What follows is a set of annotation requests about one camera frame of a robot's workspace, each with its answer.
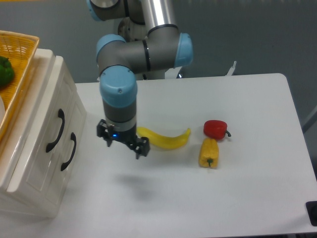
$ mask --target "white table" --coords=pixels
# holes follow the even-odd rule
[[[138,82],[138,125],[166,135],[191,128],[178,150],[135,160],[96,136],[97,83],[77,84],[87,110],[58,216],[0,212],[0,237],[230,237],[317,232],[305,203],[317,183],[281,74]],[[209,119],[228,123],[217,170],[198,166]]]

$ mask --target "yellow basket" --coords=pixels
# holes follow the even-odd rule
[[[14,70],[14,79],[7,86],[0,87],[5,115],[0,124],[0,142],[18,113],[28,83],[26,75],[40,39],[20,33],[0,31],[0,56],[9,58]]]

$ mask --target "banana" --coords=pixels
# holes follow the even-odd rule
[[[140,137],[147,137],[150,143],[157,147],[167,150],[173,150],[186,145],[188,137],[190,135],[190,129],[188,128],[184,134],[177,137],[159,135],[145,127],[137,127],[137,133]]]

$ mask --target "black object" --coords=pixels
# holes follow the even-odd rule
[[[58,110],[58,117],[62,119],[62,123],[61,123],[61,126],[60,126],[60,129],[59,129],[59,133],[58,133],[58,136],[56,138],[55,141],[49,143],[47,146],[46,146],[46,153],[50,152],[52,149],[54,149],[54,147],[57,145],[57,143],[59,142],[60,138],[61,138],[61,135],[63,134],[63,131],[64,131],[64,127],[65,127],[65,114],[64,114],[64,111],[60,108]]]
[[[317,227],[317,201],[307,202],[306,208],[311,224],[314,227]]]
[[[113,127],[107,126],[106,121],[101,119],[97,125],[97,136],[102,137],[107,146],[110,147],[112,141],[118,141],[129,147],[136,153],[136,159],[140,156],[147,156],[150,151],[150,142],[147,137],[138,138],[135,134],[135,127],[129,131],[117,132],[113,131]]]
[[[72,141],[74,141],[74,148],[73,148],[73,151],[71,152],[71,156],[70,156],[69,160],[68,160],[67,162],[65,162],[65,163],[62,163],[62,165],[60,166],[60,170],[61,170],[61,171],[64,171],[64,170],[68,167],[68,165],[69,165],[70,162],[73,160],[73,157],[74,157],[74,155],[75,155],[76,146],[77,146],[77,140],[76,140],[76,135],[75,135],[74,132],[71,133],[70,139],[71,139]]]

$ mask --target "white drawer cabinet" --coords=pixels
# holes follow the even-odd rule
[[[62,57],[55,57],[1,209],[54,217],[76,160],[86,111]]]

